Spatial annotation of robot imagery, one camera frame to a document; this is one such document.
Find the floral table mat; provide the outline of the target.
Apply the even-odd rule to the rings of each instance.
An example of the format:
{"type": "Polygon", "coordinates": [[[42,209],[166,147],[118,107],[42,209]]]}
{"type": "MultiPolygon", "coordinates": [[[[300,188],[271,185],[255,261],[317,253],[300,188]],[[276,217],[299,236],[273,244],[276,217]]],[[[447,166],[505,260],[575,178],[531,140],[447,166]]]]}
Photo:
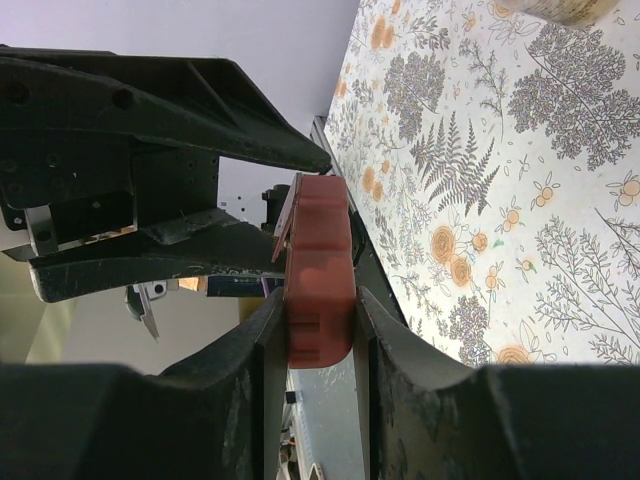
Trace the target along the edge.
{"type": "Polygon", "coordinates": [[[359,4],[326,136],[410,329],[471,367],[639,361],[639,5],[359,4]]]}

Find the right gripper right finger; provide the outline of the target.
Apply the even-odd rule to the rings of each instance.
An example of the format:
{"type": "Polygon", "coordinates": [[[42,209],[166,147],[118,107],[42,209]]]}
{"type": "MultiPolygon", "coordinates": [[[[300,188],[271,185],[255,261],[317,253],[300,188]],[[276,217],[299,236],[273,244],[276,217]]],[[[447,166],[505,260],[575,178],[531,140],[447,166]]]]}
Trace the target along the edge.
{"type": "Polygon", "coordinates": [[[639,370],[469,368],[358,291],[355,374],[369,479],[635,479],[639,370]]]}

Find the clear small pill bottle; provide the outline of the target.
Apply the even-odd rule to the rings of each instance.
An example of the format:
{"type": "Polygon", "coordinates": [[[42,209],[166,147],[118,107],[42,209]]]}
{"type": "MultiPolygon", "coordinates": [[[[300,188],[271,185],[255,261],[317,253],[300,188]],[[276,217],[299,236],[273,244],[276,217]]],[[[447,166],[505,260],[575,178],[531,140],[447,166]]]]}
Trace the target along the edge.
{"type": "Polygon", "coordinates": [[[618,0],[501,0],[502,7],[546,22],[566,26],[592,25],[606,16],[618,0]]]}

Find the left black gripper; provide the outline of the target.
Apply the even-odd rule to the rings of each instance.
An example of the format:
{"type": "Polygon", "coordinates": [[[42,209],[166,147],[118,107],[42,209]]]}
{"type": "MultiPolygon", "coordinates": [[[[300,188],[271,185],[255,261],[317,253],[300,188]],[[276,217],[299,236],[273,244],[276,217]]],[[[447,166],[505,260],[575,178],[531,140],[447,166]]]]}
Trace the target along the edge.
{"type": "Polygon", "coordinates": [[[37,257],[47,303],[158,280],[281,277],[273,237],[216,208],[219,157],[331,164],[225,58],[2,46],[1,128],[1,250],[37,257]],[[60,251],[128,227],[138,231],[60,251]]]}

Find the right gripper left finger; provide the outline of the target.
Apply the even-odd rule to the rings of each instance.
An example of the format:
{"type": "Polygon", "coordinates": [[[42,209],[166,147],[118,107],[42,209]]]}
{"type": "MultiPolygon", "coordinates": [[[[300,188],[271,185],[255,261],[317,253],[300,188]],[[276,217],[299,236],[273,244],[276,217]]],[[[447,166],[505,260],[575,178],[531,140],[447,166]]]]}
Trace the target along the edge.
{"type": "Polygon", "coordinates": [[[5,479],[273,479],[285,389],[283,292],[157,375],[5,364],[5,479]]]}

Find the red pill organizer box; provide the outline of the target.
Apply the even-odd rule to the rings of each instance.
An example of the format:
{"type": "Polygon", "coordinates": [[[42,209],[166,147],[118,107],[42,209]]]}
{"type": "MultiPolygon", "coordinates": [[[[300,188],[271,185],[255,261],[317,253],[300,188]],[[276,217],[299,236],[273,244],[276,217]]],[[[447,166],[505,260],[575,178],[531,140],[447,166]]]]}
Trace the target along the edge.
{"type": "Polygon", "coordinates": [[[292,369],[333,366],[350,352],[356,283],[346,183],[298,173],[274,232],[286,253],[284,313],[292,369]]]}

